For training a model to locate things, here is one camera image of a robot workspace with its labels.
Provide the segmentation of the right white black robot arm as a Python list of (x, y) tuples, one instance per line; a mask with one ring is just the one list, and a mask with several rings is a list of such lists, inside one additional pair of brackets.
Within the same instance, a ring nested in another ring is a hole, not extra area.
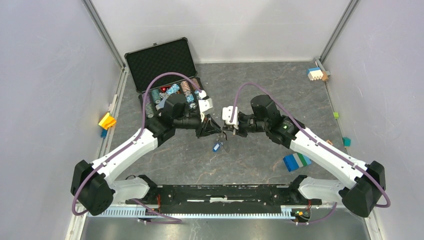
[(302, 204), (307, 199), (343, 204), (353, 214), (366, 218), (381, 197), (386, 197), (384, 166), (372, 161), (354, 158), (322, 140), (303, 123), (288, 114), (281, 114), (269, 95), (255, 96), (250, 101), (252, 114), (244, 114), (236, 106), (222, 109), (224, 130), (246, 137), (249, 133), (265, 133), (274, 143), (305, 156), (336, 179), (301, 177), (295, 187), (289, 189), (289, 199)]

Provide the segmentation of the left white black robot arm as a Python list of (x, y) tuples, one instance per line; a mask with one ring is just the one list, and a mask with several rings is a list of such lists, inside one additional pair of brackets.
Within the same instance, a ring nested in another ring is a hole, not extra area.
[(182, 94), (173, 94), (141, 128), (120, 146), (91, 163), (81, 160), (74, 168), (70, 192), (73, 195), (72, 212), (80, 203), (93, 216), (103, 213), (110, 205), (131, 199), (153, 203), (157, 190), (145, 177), (117, 180), (117, 177), (145, 154), (155, 150), (172, 138), (177, 129), (194, 130), (196, 137), (207, 137), (221, 132), (211, 118), (213, 100), (200, 92), (196, 109), (190, 108)]

